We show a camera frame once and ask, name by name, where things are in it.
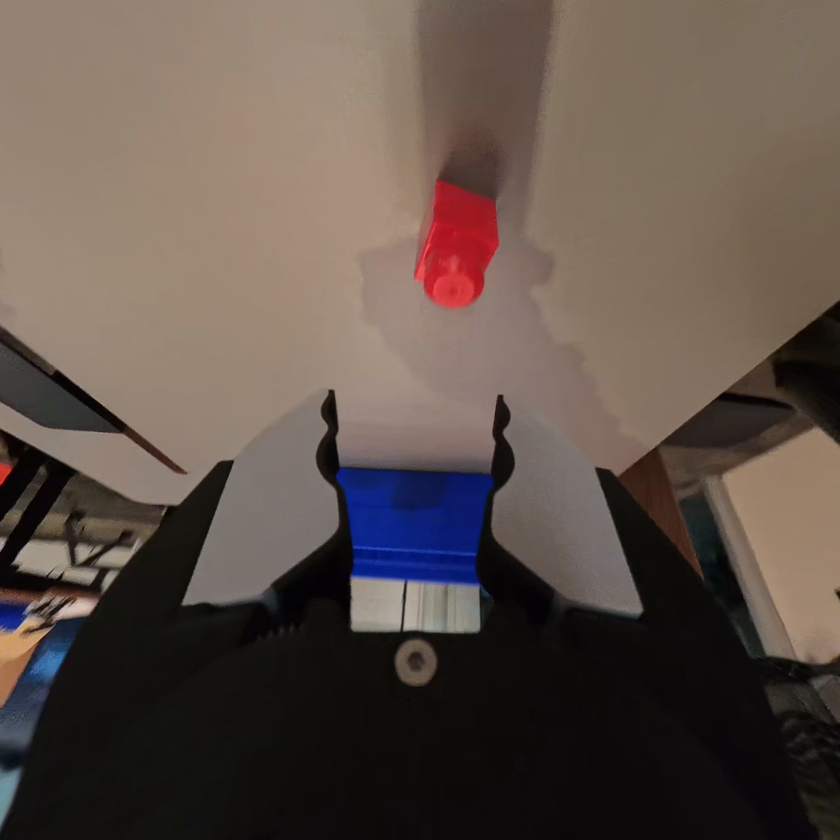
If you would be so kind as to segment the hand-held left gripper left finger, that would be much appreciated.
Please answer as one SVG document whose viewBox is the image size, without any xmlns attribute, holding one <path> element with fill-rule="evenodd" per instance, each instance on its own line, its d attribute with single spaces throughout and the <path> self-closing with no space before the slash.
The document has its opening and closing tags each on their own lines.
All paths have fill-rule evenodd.
<svg viewBox="0 0 840 840">
<path fill-rule="evenodd" d="M 338 407 L 322 389 L 280 416 L 233 461 L 184 605 L 262 601 L 299 622 L 329 599 L 350 619 L 353 550 L 338 482 Z"/>
</svg>

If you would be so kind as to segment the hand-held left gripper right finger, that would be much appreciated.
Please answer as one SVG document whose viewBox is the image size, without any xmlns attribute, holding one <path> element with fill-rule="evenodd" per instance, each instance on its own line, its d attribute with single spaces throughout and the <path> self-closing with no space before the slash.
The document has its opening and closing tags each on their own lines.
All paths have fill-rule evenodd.
<svg viewBox="0 0 840 840">
<path fill-rule="evenodd" d="M 492 486 L 476 572 L 530 624 L 572 611 L 636 620 L 643 603 L 592 462 L 561 431 L 497 397 Z"/>
</svg>

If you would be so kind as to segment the blue plastic bin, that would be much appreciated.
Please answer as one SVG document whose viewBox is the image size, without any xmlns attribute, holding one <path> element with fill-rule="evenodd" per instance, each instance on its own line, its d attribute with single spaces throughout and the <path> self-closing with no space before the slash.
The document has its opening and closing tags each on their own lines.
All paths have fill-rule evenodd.
<svg viewBox="0 0 840 840">
<path fill-rule="evenodd" d="M 342 467 L 352 576 L 478 585 L 487 474 Z"/>
</svg>

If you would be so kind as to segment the red mega block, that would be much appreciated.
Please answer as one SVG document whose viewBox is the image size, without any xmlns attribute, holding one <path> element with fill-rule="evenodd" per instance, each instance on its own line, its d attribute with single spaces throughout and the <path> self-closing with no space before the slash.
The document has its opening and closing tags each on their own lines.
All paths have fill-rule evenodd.
<svg viewBox="0 0 840 840">
<path fill-rule="evenodd" d="M 439 178 L 418 238 L 414 279 L 435 305 L 466 308 L 482 294 L 498 245 L 496 202 Z"/>
</svg>

